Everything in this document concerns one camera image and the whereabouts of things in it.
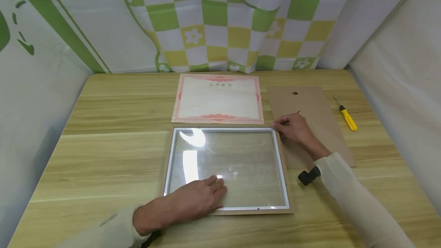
screwdriver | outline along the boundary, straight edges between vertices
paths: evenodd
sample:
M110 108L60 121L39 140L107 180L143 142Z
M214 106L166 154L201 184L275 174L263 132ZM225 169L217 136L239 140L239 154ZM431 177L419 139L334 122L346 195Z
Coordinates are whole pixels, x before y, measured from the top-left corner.
M348 111L346 110L346 108L344 106L341 105L341 103L339 102L339 100L337 99L336 96L334 96L334 99L337 101L338 105L340 106L340 113L343 114L343 117L345 118L346 123L348 124L349 128L352 131L356 131L358 129L357 125L355 124L354 120L352 120L351 115L349 115Z

left hand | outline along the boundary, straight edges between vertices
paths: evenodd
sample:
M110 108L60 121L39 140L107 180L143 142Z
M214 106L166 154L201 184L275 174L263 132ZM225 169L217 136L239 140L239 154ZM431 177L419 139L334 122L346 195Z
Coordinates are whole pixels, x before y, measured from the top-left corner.
M223 179L212 175L205 180L190 182L173 193L139 207L133 216L133 225L141 235L169 225L203 218L224 205L227 192Z

glass pane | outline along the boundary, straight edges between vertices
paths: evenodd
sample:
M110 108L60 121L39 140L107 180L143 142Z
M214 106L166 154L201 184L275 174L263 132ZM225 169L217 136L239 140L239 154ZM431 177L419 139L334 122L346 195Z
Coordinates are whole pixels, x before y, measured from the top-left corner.
M285 206L271 131L179 129L168 193L217 175L228 187L224 207Z

red decorative border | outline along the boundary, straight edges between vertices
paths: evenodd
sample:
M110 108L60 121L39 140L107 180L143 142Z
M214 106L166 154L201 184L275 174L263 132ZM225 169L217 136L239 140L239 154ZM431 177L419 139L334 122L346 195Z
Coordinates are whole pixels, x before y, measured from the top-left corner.
M212 82L233 82L235 80L249 80L252 78L255 83L256 88L256 100L259 112L258 119L250 119L247 117L236 117L232 115L225 114L207 114L201 116L194 116L189 118L179 118L179 109L181 105L182 89L184 85L185 78L203 78L204 80L210 80ZM178 91L176 93L176 101L173 110L173 116L171 118L172 123L223 123L223 124L264 124L263 119L263 109L260 95L259 77L253 76L216 76L210 74L181 74L179 77Z

hand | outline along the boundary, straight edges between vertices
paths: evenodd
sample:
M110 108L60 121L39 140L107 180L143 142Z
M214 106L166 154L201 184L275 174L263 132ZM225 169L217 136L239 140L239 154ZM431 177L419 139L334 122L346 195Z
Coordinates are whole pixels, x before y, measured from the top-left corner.
M298 113L278 118L271 124L271 127L291 141L301 145L315 139L314 134L306 123L306 119Z
M190 182L139 207L134 213L133 225L143 236L169 225L203 218L224 206L221 201L226 192L224 180L218 180L216 175Z
M311 156L313 161L329 156L331 152L314 136L306 119L293 113L278 118L271 127L291 141L300 144Z

